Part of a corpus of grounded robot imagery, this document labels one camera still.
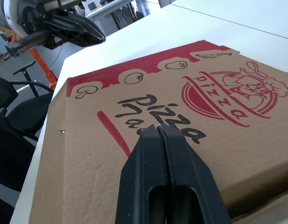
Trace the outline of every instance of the floor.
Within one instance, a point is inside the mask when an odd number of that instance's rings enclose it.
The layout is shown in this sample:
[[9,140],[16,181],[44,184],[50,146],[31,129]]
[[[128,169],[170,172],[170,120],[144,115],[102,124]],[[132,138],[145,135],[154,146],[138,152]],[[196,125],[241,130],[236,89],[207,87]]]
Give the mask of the floor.
[[[157,0],[149,0],[147,2],[147,6],[149,8],[150,13],[154,13],[160,9],[160,6]],[[124,7],[122,10],[120,9],[116,10],[115,14],[119,19],[121,28],[124,28],[125,26],[128,26],[133,22],[130,15],[128,14],[128,11]],[[112,33],[118,31],[110,14],[100,19],[100,23],[105,31],[106,36],[109,36]],[[43,58],[43,60],[46,62],[46,64],[50,67],[50,69],[55,73],[57,77],[59,77],[64,60],[68,56],[82,50],[83,48],[68,42],[54,50],[49,50],[43,46],[39,46],[36,49],[41,55],[41,57]],[[24,67],[26,64],[31,63],[33,60],[34,59],[30,53],[25,53],[23,55],[20,55],[17,58],[10,58],[6,62],[1,60],[0,61],[0,77],[7,79],[9,81],[25,80],[23,74],[18,73],[17,75],[14,76],[13,73],[17,71],[18,69]],[[31,80],[35,80],[47,86],[49,85],[49,82],[44,77],[44,72],[39,66],[39,64],[36,63],[32,67],[28,68],[27,71],[31,77]],[[37,87],[36,89],[39,95],[43,95],[47,93],[47,91],[42,88]],[[34,97],[29,86],[18,85],[16,86],[16,90],[19,96],[7,108],[7,113],[12,111],[12,109],[15,108],[19,103]],[[28,140],[32,144],[36,145],[35,141],[30,140],[30,139]],[[0,198],[4,200],[5,202],[9,203],[10,205],[12,205],[13,207],[16,205],[19,194],[20,194],[19,192],[11,190],[0,184]]]

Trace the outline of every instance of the red line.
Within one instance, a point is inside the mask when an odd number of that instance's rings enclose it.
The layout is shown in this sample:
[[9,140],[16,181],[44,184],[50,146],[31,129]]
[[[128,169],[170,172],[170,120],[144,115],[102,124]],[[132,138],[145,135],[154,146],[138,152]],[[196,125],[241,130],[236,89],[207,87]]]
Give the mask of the red line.
[[277,96],[274,96],[274,100],[273,100],[273,102],[271,103],[270,107],[267,108],[265,111],[262,111],[261,113],[265,114],[265,113],[269,112],[269,111],[276,105],[277,99],[278,99],[278,97],[277,97]]
[[235,71],[216,71],[216,72],[210,72],[211,75],[218,75],[218,74],[224,74],[224,75],[238,75],[239,72]]
[[[249,63],[251,63],[253,66],[254,66],[254,69],[252,69],[250,66],[249,66]],[[247,62],[247,67],[249,67],[249,69],[251,69],[252,71],[254,71],[256,73],[256,75],[262,77],[262,78],[267,78],[268,75],[265,74],[264,72],[262,71],[259,71],[259,66],[255,63],[255,62],[251,62],[251,61],[248,61]]]
[[97,112],[97,117],[99,118],[101,123],[105,126],[105,128],[108,130],[108,132],[113,136],[113,138],[118,143],[118,145],[122,148],[122,150],[125,152],[127,157],[129,157],[130,156],[130,149],[127,146],[127,144],[126,144],[124,138],[122,137],[122,135],[120,134],[120,132],[117,130],[115,125],[112,123],[112,121],[102,111]]
[[268,103],[262,107],[261,109],[257,110],[258,112],[261,112],[263,110],[265,110],[266,108],[268,108],[271,104],[273,104],[273,100],[274,100],[274,94],[270,93],[270,98],[269,98],[269,101]]
[[183,78],[186,78],[188,81],[190,81],[195,87],[196,89],[204,96],[204,98],[226,119],[228,119],[229,121],[233,122],[234,124],[237,124],[241,127],[249,127],[249,125],[243,125],[241,123],[239,123],[238,121],[234,120],[233,118],[231,118],[229,115],[227,115],[225,112],[223,112],[204,92],[203,90],[200,89],[200,87],[194,82],[194,80],[192,80],[190,77],[185,76]]

